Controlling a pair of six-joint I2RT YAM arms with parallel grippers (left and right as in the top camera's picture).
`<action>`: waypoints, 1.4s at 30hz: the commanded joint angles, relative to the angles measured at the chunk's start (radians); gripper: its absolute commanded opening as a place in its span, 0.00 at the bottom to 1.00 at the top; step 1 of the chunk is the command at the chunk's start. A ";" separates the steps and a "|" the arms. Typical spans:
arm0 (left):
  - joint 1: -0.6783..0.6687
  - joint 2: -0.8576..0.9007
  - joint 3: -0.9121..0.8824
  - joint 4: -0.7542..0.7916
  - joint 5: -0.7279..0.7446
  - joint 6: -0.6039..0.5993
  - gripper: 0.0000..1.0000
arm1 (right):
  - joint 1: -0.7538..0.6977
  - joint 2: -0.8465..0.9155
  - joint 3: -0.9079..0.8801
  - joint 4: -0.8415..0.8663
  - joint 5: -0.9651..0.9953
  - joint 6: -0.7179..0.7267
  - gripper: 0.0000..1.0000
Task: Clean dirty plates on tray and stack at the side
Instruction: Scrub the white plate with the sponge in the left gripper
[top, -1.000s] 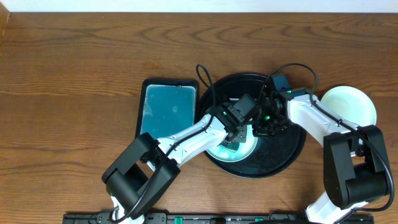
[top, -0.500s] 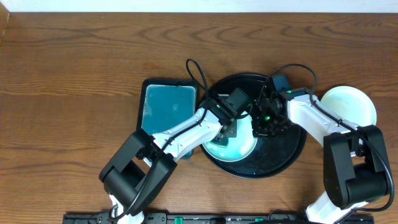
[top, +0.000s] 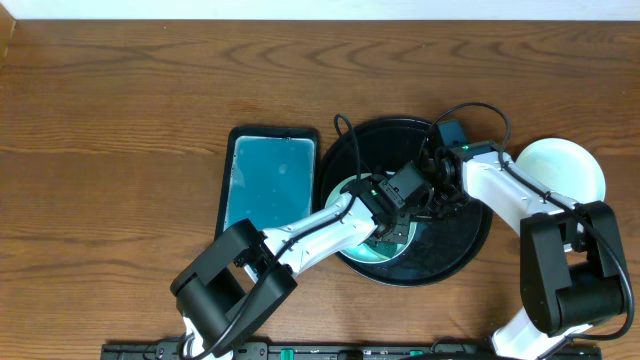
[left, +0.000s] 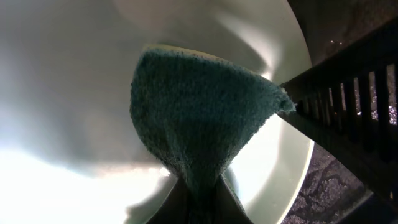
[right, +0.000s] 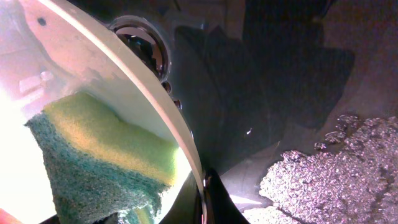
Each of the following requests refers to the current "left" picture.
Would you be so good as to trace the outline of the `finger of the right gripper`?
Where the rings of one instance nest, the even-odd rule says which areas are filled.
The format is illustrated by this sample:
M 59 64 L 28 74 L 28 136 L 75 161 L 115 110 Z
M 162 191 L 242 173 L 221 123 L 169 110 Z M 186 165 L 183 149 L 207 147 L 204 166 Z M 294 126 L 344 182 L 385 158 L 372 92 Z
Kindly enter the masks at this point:
M 375 194 L 396 202 L 390 65 L 397 66 L 397 19 L 283 83 L 296 111 L 281 118 L 335 156 Z

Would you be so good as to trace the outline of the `green yellow sponge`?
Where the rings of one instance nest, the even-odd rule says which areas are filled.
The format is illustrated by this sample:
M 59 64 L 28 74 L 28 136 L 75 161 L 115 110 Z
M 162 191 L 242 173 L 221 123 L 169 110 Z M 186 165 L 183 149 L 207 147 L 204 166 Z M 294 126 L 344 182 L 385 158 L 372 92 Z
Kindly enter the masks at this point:
M 295 105 L 283 88 L 222 58 L 152 45 L 131 83 L 130 114 L 147 150 L 181 177 L 195 198 L 274 114 Z

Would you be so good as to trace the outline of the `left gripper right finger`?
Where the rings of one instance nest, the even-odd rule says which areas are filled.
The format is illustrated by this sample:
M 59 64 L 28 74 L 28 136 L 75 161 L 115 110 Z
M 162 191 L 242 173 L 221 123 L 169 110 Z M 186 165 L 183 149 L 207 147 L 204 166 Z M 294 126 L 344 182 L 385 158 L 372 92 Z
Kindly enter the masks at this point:
M 220 175 L 210 193 L 211 224 L 252 224 Z

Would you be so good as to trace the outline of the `pale green plate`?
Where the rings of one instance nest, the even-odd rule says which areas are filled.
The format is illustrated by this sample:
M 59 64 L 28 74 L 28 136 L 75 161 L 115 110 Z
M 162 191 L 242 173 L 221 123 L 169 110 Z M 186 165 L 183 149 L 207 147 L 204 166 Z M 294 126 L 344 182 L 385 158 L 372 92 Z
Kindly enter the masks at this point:
M 312 65 L 287 1 L 2 1 L 2 223 L 145 223 L 159 209 L 177 179 L 129 115 L 152 43 L 275 83 Z

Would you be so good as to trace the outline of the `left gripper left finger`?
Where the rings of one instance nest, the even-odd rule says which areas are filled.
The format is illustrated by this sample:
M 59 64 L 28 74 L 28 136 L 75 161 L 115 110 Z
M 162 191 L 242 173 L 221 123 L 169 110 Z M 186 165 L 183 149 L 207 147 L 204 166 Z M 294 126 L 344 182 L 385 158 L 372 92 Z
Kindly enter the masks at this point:
M 179 178 L 147 224 L 188 224 L 191 202 L 191 192 L 185 181 Z

